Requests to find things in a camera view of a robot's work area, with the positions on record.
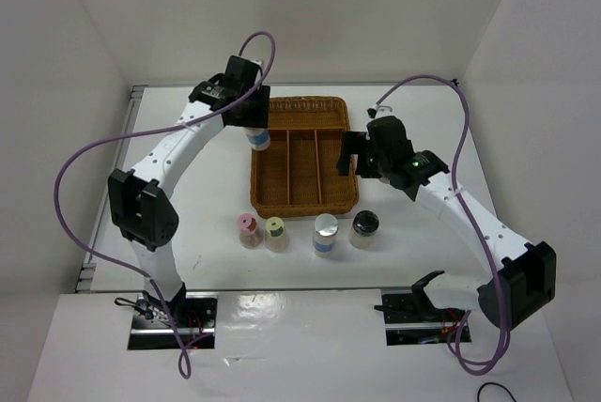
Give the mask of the silver lid blue label jar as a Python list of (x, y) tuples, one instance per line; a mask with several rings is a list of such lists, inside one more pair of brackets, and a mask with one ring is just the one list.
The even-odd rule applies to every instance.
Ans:
[(263, 151), (270, 146), (270, 132), (267, 129), (245, 128), (244, 132), (253, 150)]

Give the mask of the black lid spice jar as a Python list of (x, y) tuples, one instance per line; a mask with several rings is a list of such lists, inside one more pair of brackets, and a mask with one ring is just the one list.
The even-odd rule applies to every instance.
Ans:
[(349, 242), (357, 249), (366, 249), (374, 241), (379, 229), (379, 218), (371, 210), (359, 211), (352, 222)]

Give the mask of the yellow lid spice bottle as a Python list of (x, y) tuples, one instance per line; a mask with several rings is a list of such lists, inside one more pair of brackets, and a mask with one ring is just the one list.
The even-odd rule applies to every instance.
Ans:
[(285, 222), (279, 217), (270, 217), (265, 223), (265, 242), (267, 248), (274, 252), (284, 251), (289, 244), (289, 236)]

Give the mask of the pink lid spice bottle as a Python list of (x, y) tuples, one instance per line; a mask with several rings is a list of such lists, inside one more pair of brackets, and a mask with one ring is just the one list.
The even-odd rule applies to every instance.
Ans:
[(262, 232), (256, 218), (251, 213), (238, 217), (239, 242), (245, 248), (255, 248), (262, 242)]

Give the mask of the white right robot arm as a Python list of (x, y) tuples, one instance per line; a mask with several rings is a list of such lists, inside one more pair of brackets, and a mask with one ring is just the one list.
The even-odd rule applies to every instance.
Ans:
[(444, 308), (479, 311), (510, 332), (554, 299), (554, 249), (507, 227), (458, 183), (435, 153), (414, 150), (397, 117), (376, 118), (365, 131), (345, 132), (337, 170), (342, 176), (387, 180), (451, 228), (488, 270), (486, 278), (428, 273), (411, 288), (416, 317), (431, 320)]

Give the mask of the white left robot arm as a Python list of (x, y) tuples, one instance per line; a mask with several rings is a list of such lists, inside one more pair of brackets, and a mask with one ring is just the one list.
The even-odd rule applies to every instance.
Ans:
[(146, 305), (165, 326), (177, 326), (187, 315), (186, 287), (172, 248), (179, 217), (170, 198), (195, 157), (225, 127), (242, 127), (255, 151), (270, 146), (270, 87), (257, 82), (262, 74), (258, 62), (230, 56), (224, 72), (193, 89), (176, 131), (132, 169), (108, 177), (112, 222), (146, 275)]

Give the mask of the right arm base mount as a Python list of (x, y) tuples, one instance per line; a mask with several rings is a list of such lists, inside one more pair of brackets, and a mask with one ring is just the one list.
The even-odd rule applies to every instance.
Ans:
[(418, 302), (408, 287), (381, 291), (374, 310), (382, 314), (389, 347), (443, 344), (465, 315), (456, 308), (423, 312)]

